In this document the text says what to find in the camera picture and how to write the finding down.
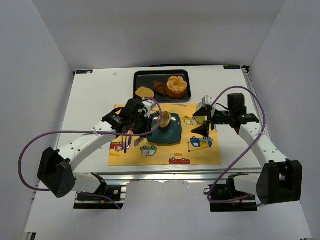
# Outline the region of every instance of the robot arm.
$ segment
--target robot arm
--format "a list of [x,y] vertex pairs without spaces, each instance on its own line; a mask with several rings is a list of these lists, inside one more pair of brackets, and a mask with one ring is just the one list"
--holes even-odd
[[104,195],[107,184],[102,177],[93,173],[75,172],[76,168],[97,149],[116,139],[117,134],[126,134],[128,131],[143,134],[151,131],[151,112],[155,107],[156,104],[151,100],[141,102],[130,99],[119,114],[117,112],[120,109],[115,109],[104,116],[92,129],[94,134],[82,135],[57,150],[47,148],[42,154],[38,178],[57,198],[71,191]]
[[[203,98],[202,108],[194,116],[207,116],[207,121],[191,132],[208,137],[210,124],[212,130],[215,125],[228,124],[251,145],[260,133],[261,125],[254,114],[247,114],[244,95],[229,94],[227,111],[216,110],[211,106],[212,101],[209,96]],[[251,150],[262,167],[260,176],[244,173],[229,175],[225,187],[226,199],[242,197],[246,193],[258,197],[264,205],[300,200],[302,166],[299,161],[290,161],[266,135],[262,135]]]

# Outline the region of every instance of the gray wall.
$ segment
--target gray wall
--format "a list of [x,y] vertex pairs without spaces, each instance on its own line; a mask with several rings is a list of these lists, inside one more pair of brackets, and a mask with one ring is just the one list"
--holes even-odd
[[[0,1],[0,239],[19,240],[33,191],[18,177],[18,157],[28,141],[60,127],[72,72],[31,0]],[[23,161],[27,181],[37,183],[48,137]]]
[[283,0],[33,0],[72,70],[250,65]]
[[286,1],[256,55],[251,77],[272,141],[303,166],[301,203],[320,239],[320,2]]

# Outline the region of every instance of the white table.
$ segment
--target white table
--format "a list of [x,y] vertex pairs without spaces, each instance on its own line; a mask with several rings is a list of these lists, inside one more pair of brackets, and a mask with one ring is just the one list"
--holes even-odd
[[[76,74],[63,130],[92,128],[115,104],[125,104],[132,98],[134,73],[151,69],[176,67],[94,69],[92,74]],[[200,102],[204,95],[215,97],[230,86],[247,87],[240,69],[224,70],[222,66],[185,66],[179,69],[189,73],[192,92],[190,103]],[[230,93],[243,93],[248,112],[256,114],[247,92],[235,89]],[[227,94],[219,103],[227,105]],[[74,192],[63,198],[56,198],[51,192],[38,192],[25,231],[37,233],[36,240],[310,238],[299,202],[265,206],[258,212],[210,212],[207,198],[202,194],[203,189],[247,148],[231,127],[217,126],[217,131],[222,161],[220,165],[108,166],[107,144],[80,164],[77,172],[108,173],[105,177],[114,184],[117,181],[127,184],[133,179],[156,181],[131,182],[120,211],[73,209]],[[77,137],[79,135],[62,135],[58,144],[63,146]],[[237,163],[236,168],[251,173],[261,169],[252,152]],[[170,181],[163,184],[158,182],[161,179],[188,182]]]
[[[137,71],[173,70],[177,67],[144,67],[119,69],[94,69],[91,74],[76,74],[68,102],[63,130],[90,130],[103,116],[114,109],[116,104],[125,104],[133,97],[134,74]],[[223,66],[183,66],[189,74],[192,97],[189,103],[199,103],[205,95],[215,98],[231,86],[248,87],[241,69],[224,69]],[[251,95],[242,89],[232,89],[223,95],[219,103],[227,105],[227,95],[243,93],[248,113],[256,113]],[[228,125],[217,126],[221,164],[210,165],[150,165],[150,166],[108,166],[109,146],[84,160],[77,172],[96,173],[136,173],[172,171],[209,171],[223,170],[230,165],[248,145],[237,136]],[[63,134],[59,140],[62,147],[79,134]],[[234,169],[259,171],[260,165],[252,152],[249,152]]]

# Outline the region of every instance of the black bracket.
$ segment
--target black bracket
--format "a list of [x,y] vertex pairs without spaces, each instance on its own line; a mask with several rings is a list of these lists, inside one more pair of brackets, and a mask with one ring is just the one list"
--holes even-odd
[[[233,176],[240,176],[244,175],[242,173],[234,174]],[[247,195],[245,192],[235,191],[234,186],[232,185],[233,177],[229,178],[227,180],[226,184],[217,184],[215,188],[213,189],[211,193],[211,199],[213,201],[221,201],[221,200],[229,200],[233,198],[239,198],[242,196]],[[217,212],[256,212],[257,209],[257,203],[254,201],[256,200],[255,196],[251,196],[246,198],[245,200],[251,200],[253,202],[246,202],[246,201],[240,201],[237,203],[210,203],[210,212],[211,213],[217,213]]]
[[251,122],[259,123],[254,114],[247,114],[245,96],[242,93],[228,94],[228,111],[215,110],[213,116],[211,116],[211,111],[212,106],[206,105],[193,114],[194,117],[206,116],[207,120],[201,126],[193,129],[192,133],[209,137],[210,124],[211,130],[214,130],[215,125],[229,124],[239,134],[241,125]]
[[238,176],[243,176],[243,175],[249,175],[249,174],[239,172],[239,173],[231,174],[228,176],[228,179],[226,180],[226,189],[229,194],[228,199],[240,198],[240,197],[247,195],[247,193],[242,192],[242,191],[237,191],[235,188],[234,178],[238,177]]
[[37,177],[57,198],[67,195],[76,184],[69,162],[51,147],[42,153]]
[[112,111],[102,118],[117,133],[126,134],[132,131],[133,134],[143,134],[151,131],[152,116],[145,117],[145,105],[140,99],[129,99],[119,114]]
[[[105,191],[100,193],[106,197],[110,197],[113,201],[120,201],[121,200],[121,185],[107,185],[105,187]],[[98,198],[94,196],[87,196],[84,194],[78,194],[77,198],[78,201],[88,202],[88,201],[97,201],[103,200],[103,198]]]
[[302,169],[302,165],[297,160],[270,161],[265,164],[256,185],[260,201],[264,205],[299,201]]

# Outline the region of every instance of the bread bun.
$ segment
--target bread bun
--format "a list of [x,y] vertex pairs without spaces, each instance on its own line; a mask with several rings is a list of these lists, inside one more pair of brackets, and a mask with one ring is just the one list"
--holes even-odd
[[139,87],[135,91],[135,95],[137,95],[140,98],[144,98],[144,97],[154,98],[155,97],[154,91],[152,91],[150,88],[147,88],[145,86]]

